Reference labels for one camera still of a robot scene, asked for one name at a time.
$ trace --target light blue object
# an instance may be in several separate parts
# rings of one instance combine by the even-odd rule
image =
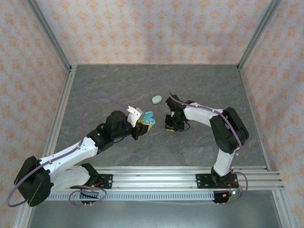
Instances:
[[[142,120],[145,123],[154,125],[155,124],[155,120],[152,118],[153,115],[154,115],[154,112],[146,112],[145,115],[143,116]]]

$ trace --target patterned wallpaper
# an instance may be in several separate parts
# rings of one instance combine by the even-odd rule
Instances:
[[[237,64],[271,0],[37,0],[70,64]]]
[[[244,83],[271,166],[304,227],[304,2],[283,0],[246,64]]]
[[[4,201],[24,160],[42,155],[67,73],[26,1],[0,2],[0,33],[0,227],[10,228],[18,208]]]

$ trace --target purple cable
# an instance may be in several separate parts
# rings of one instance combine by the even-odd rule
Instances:
[[[86,108],[88,107],[88,105],[89,105],[92,101],[97,100],[97,99],[100,99],[100,98],[105,98],[105,99],[114,101],[115,103],[119,104],[120,106],[124,107],[125,109],[128,109],[128,108],[129,108],[128,106],[124,105],[124,104],[121,103],[120,101],[117,101],[116,99],[111,98],[111,97],[108,97],[108,96],[98,96],[98,97],[95,97],[95,98],[89,100],[89,102],[85,105],[85,108],[84,108],[84,110],[83,110],[83,112],[82,112],[82,116],[81,116],[81,121],[80,121],[80,123],[81,123],[81,130],[82,130],[82,138],[81,138],[81,140],[80,140],[78,146],[76,146],[75,148],[73,148],[73,149],[70,150],[69,152],[67,152],[67,153],[65,153],[65,154],[62,154],[61,156],[59,156],[59,157],[57,157],[57,158],[54,158],[54,159],[52,159],[52,160],[50,160],[50,161],[47,161],[47,162],[45,162],[45,163],[43,163],[43,164],[37,166],[35,169],[33,169],[31,172],[29,172],[27,175],[25,175],[25,176],[24,176],[24,177],[15,185],[15,187],[14,187],[14,188],[12,189],[12,191],[10,192],[8,198],[6,199],[6,204],[8,205],[8,207],[10,207],[10,208],[18,207],[18,206],[20,206],[20,205],[22,205],[22,204],[24,204],[24,203],[26,202],[26,201],[24,200],[24,201],[22,201],[22,202],[20,202],[20,203],[17,203],[17,204],[13,204],[13,205],[10,204],[10,199],[11,199],[11,197],[13,196],[13,194],[15,193],[15,191],[18,189],[18,187],[19,187],[27,178],[29,178],[32,174],[34,174],[37,170],[41,169],[41,168],[44,167],[45,165],[50,164],[50,163],[52,163],[52,162],[54,162],[54,161],[56,161],[56,160],[58,160],[58,159],[64,158],[64,157],[70,155],[71,153],[75,152],[75,151],[78,149],[78,147],[82,144],[82,142],[84,141],[84,138],[85,138],[85,130],[84,130],[83,121],[84,121],[84,115],[85,115],[85,112],[86,112]]]
[[[226,118],[222,113],[220,113],[220,112],[218,112],[217,110],[214,110],[214,109],[212,109],[212,108],[203,106],[203,105],[198,105],[198,106],[196,106],[196,105],[193,105],[193,104],[186,104],[186,103],[183,103],[183,102],[181,102],[181,101],[179,101],[179,100],[176,100],[176,99],[172,96],[172,93],[169,93],[169,94],[170,94],[170,98],[171,98],[173,101],[175,101],[175,102],[177,102],[177,103],[179,103],[179,104],[182,104],[182,105],[185,105],[185,106],[188,106],[188,107],[193,107],[193,108],[205,109],[205,110],[208,110],[208,111],[210,111],[210,112],[213,112],[213,113],[218,114],[220,117],[222,117],[222,119],[223,119],[223,120],[226,122],[226,124],[228,125],[229,129],[232,131],[232,133],[233,133],[235,139],[237,140],[237,142],[238,142],[238,144],[239,144],[239,148],[240,148],[240,149],[242,148],[242,142],[240,141],[240,139],[239,139],[239,137],[238,137],[236,131],[233,129],[231,123],[229,123],[229,121],[227,120],[227,118]],[[231,167],[230,167],[230,172],[231,172],[232,174],[241,174],[241,175],[244,176],[245,182],[246,182],[245,191],[247,191],[247,190],[248,190],[248,179],[247,179],[247,177],[245,176],[245,174],[243,174],[242,172],[239,172],[239,171],[233,172],[233,170],[232,170]]]
[[[105,194],[102,198],[100,198],[99,200],[95,201],[94,203],[90,203],[90,206],[92,206],[93,204],[96,204],[96,203],[99,203],[101,201],[104,200],[104,198],[106,198],[107,196],[107,192],[106,190],[102,189],[102,188],[98,188],[98,187],[90,187],[90,186],[86,186],[86,185],[76,185],[76,187],[79,187],[79,188],[85,188],[85,189],[95,189],[95,190],[101,190],[103,191]],[[98,193],[98,192],[92,192],[92,191],[83,191],[83,190],[76,190],[76,191],[73,191],[69,198],[68,198],[68,202],[71,206],[73,207],[76,207],[76,208],[83,208],[86,206],[86,204],[82,204],[82,205],[76,205],[76,204],[73,204],[72,201],[71,201],[71,197],[74,193],[77,193],[77,192],[82,192],[82,193]]]

